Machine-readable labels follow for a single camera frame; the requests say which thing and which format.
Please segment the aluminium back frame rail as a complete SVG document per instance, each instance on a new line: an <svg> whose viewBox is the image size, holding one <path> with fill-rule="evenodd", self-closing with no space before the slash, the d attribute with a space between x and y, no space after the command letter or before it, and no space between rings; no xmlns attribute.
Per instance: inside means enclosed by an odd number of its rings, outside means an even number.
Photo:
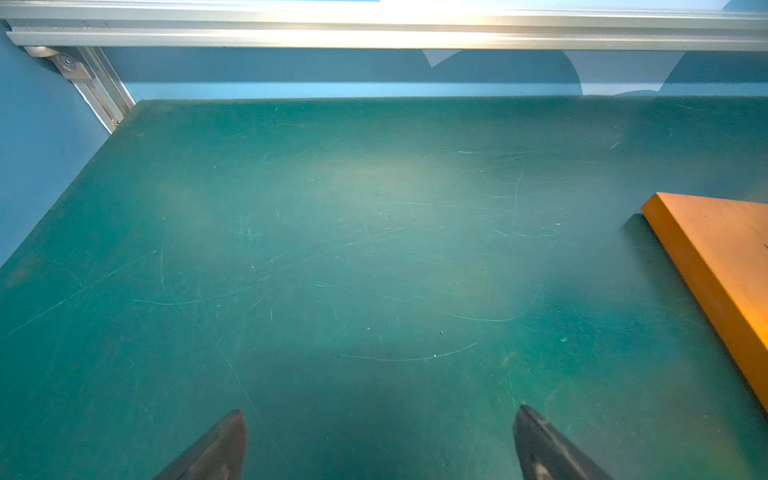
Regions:
<svg viewBox="0 0 768 480"><path fill-rule="evenodd" d="M763 52L763 13L378 2L5 1L19 46Z"/></svg>

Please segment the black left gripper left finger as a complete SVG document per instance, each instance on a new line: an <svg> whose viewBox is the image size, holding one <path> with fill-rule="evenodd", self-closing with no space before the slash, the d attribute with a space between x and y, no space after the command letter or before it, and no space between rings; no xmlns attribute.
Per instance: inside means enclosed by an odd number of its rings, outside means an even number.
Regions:
<svg viewBox="0 0 768 480"><path fill-rule="evenodd" d="M244 414L232 410L154 479L241 479L248 433Z"/></svg>

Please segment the aluminium left corner post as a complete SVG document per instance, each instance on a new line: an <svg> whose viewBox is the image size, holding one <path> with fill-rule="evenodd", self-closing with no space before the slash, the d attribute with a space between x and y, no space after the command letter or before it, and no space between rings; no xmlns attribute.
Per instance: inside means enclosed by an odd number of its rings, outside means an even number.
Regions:
<svg viewBox="0 0 768 480"><path fill-rule="evenodd" d="M102 48L27 46L24 50L33 58L51 62L109 133L135 107L135 100Z"/></svg>

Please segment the orange wooden rack base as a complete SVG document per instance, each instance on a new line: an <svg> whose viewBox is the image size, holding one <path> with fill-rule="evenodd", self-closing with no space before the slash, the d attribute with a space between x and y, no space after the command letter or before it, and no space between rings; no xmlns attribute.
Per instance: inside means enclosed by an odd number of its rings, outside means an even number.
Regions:
<svg viewBox="0 0 768 480"><path fill-rule="evenodd" d="M767 206L659 192L642 213L766 406Z"/></svg>

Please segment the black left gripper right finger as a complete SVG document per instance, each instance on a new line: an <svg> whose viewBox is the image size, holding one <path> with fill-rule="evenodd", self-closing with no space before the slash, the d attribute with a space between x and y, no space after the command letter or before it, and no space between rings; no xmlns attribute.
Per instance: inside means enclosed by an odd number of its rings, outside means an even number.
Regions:
<svg viewBox="0 0 768 480"><path fill-rule="evenodd" d="M514 440L525 480L611 480L591 457L529 405L517 410Z"/></svg>

